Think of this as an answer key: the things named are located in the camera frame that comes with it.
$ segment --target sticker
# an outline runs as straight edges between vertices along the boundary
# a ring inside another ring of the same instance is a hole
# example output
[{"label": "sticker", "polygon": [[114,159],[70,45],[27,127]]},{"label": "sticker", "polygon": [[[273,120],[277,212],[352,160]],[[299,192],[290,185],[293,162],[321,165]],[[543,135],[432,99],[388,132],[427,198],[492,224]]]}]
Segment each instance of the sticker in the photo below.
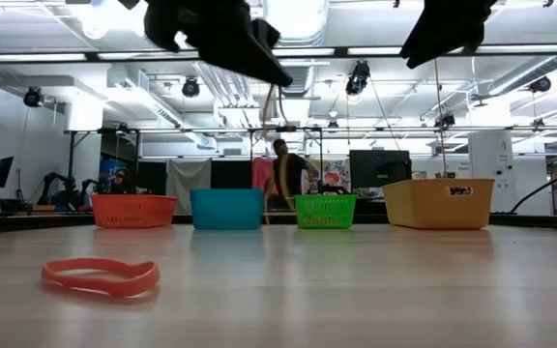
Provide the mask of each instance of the sticker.
[{"label": "sticker", "polygon": [[472,188],[469,187],[449,187],[449,194],[450,195],[471,195]]}]

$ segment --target wooden table surface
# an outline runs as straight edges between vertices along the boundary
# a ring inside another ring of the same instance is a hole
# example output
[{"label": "wooden table surface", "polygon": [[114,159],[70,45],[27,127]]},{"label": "wooden table surface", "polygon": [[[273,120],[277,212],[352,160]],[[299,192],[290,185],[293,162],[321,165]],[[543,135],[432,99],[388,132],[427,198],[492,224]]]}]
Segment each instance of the wooden table surface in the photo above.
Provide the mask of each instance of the wooden table surface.
[{"label": "wooden table surface", "polygon": [[[160,289],[41,286],[43,263],[87,255],[157,261]],[[4,233],[1,347],[557,348],[557,231]]]}]

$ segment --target person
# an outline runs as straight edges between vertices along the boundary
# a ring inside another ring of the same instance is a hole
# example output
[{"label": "person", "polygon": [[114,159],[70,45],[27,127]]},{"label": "person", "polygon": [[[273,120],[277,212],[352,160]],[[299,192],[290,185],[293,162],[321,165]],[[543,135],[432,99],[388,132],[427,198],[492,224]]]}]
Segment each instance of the person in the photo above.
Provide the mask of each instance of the person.
[{"label": "person", "polygon": [[132,193],[132,189],[129,185],[129,178],[126,169],[120,168],[117,169],[117,171],[115,172],[115,177],[113,177],[110,194],[126,193]]},{"label": "person", "polygon": [[[316,178],[319,175],[319,171],[308,161],[301,158],[296,154],[290,154],[287,148],[287,143],[283,139],[277,139],[273,143],[273,148],[275,154],[277,154],[277,159],[273,162],[272,173],[270,179],[266,184],[264,192],[266,193],[266,201],[268,200],[268,194],[271,188],[276,185],[278,191],[278,197],[283,202],[287,202],[287,199],[291,199],[296,194],[302,194],[302,172],[303,170],[308,172],[309,178]],[[281,186],[280,180],[280,166],[283,161],[286,161],[285,178],[286,189]],[[283,192],[286,190],[288,194],[287,197],[283,196]]]}]

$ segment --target plastic basket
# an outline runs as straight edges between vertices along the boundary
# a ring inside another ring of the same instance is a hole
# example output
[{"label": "plastic basket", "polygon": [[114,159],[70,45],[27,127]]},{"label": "plastic basket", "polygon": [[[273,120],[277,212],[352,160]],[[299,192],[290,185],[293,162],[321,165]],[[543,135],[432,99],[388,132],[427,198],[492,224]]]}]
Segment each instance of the plastic basket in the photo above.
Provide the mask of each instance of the plastic basket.
[{"label": "plastic basket", "polygon": [[297,195],[298,227],[345,229],[352,225],[356,195]]},{"label": "plastic basket", "polygon": [[171,224],[178,199],[149,194],[95,194],[91,196],[99,227],[150,228]]},{"label": "plastic basket", "polygon": [[492,179],[406,180],[383,187],[391,224],[480,229],[489,224]]},{"label": "plastic basket", "polygon": [[194,189],[192,225],[198,230],[256,230],[263,216],[263,191]]}]

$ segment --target green basket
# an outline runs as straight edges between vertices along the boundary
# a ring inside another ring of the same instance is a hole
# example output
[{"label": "green basket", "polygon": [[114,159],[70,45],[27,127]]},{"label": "green basket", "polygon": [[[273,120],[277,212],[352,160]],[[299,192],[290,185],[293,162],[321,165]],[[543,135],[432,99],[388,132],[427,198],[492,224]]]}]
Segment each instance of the green basket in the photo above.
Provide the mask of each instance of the green basket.
[{"label": "green basket", "polygon": [[356,195],[297,195],[300,228],[345,229],[352,225]]}]

